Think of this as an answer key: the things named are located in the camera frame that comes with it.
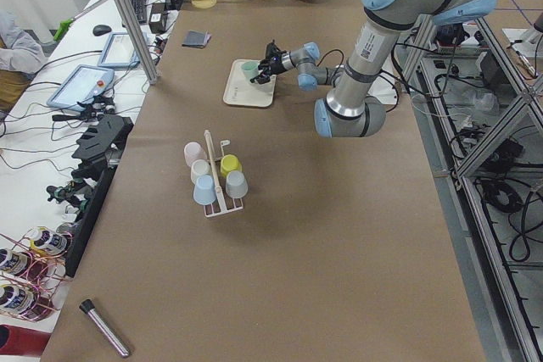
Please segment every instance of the cup rack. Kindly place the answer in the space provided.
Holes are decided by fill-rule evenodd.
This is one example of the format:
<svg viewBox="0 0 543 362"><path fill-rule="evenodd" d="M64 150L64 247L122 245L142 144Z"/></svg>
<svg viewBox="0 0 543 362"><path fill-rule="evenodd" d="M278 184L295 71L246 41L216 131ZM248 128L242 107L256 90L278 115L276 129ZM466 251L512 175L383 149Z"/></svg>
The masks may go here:
<svg viewBox="0 0 543 362"><path fill-rule="evenodd" d="M25 252L25 254L30 256L31 267L38 263L47 266L44 267L36 279L32 279L32 281L27 280L27 274L11 276L9 273L0 270L0 284L13 284L35 293L37 295L37 301L43 308L44 314L51 314L53 311L59 311L60 309L53 306L53 297L59 290L61 283L69 280L65 276L64 254L44 256L33 251L30 244L31 240L26 234L19 240L14 240L2 233L0 233L0 237L3 237L13 244L11 250ZM0 315L23 321L38 321L41 319L40 315L36 318L26 318L23 315L13 315L2 310L0 310Z"/></svg>
<svg viewBox="0 0 543 362"><path fill-rule="evenodd" d="M234 211L239 211L244 208L244 201L242 198L230 198L222 191L221 182L219 180L219 174L217 172L217 165L221 165L221 159L224 157L224 147L230 144L229 140L221 140L221 156L217 156L215 147L213 145L213 139L211 132L205 130L204 132L205 144L207 145L207 153L211 166L211 174L213 176L213 182L215 184L215 193L217 200L209 205L204 206L204 215L208 218L218 215L228 214Z"/></svg>

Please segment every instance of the tablet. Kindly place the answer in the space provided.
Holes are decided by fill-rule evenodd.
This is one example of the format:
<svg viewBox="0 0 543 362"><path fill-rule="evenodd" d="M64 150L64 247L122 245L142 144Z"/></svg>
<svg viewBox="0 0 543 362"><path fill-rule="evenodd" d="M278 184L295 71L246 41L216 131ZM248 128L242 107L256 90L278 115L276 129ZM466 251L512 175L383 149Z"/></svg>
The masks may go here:
<svg viewBox="0 0 543 362"><path fill-rule="evenodd" d="M139 63L132 39L128 33L109 33L98 67L112 70L129 70Z"/></svg>
<svg viewBox="0 0 543 362"><path fill-rule="evenodd" d="M78 103L92 102L108 89L114 77L115 72L109 68L79 65L48 99L47 105L81 112L83 107Z"/></svg>

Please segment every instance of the white cup rack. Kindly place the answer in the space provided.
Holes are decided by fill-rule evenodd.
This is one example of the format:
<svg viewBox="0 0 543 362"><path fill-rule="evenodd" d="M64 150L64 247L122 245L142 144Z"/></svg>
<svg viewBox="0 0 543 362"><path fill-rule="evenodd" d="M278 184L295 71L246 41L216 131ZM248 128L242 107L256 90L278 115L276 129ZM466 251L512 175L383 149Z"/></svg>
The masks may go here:
<svg viewBox="0 0 543 362"><path fill-rule="evenodd" d="M217 172L217 165L221 166L221 159L224 157L224 147L230 144L229 140L221 140L221 156L217 156L215 153L215 147L213 146L213 139L211 138L211 132L206 130L204 132L205 144L207 145L207 153L211 166L211 175L213 176L213 183L215 185L215 194L217 199L214 203L204 206L204 215L208 218L218 215L228 214L234 211L239 211L244 208L244 201L242 198L230 198L223 191L219 180L219 173Z"/></svg>

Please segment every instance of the person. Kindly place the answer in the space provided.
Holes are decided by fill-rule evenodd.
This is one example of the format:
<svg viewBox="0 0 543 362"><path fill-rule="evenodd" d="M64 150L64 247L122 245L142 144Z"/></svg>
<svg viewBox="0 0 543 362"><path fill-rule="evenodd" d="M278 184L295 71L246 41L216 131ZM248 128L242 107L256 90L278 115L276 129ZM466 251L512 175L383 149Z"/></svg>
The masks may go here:
<svg viewBox="0 0 543 362"><path fill-rule="evenodd" d="M0 117L17 103L34 74L45 64L42 46L0 9Z"/></svg>

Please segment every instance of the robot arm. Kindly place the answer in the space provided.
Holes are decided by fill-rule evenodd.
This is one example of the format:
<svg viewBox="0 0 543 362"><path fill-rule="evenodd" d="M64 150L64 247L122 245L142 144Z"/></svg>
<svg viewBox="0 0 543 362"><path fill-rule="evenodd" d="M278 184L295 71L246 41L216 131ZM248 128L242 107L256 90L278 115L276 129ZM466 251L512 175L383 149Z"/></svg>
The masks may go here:
<svg viewBox="0 0 543 362"><path fill-rule="evenodd" d="M265 84L270 81L272 75L296 68L298 86L304 91L314 91L317 85L332 85L339 74L339 69L317 67L316 61L319 58L319 48L314 42L308 42L294 51L282 51L275 41L272 41L266 46L266 57L260 61L259 75L251 82Z"/></svg>
<svg viewBox="0 0 543 362"><path fill-rule="evenodd" d="M367 22L355 49L325 99L315 105L315 125L321 136L370 136L384 123L385 110L368 96L372 83L396 44L420 14L431 14L436 25L450 25L487 15L497 0L362 0Z"/></svg>

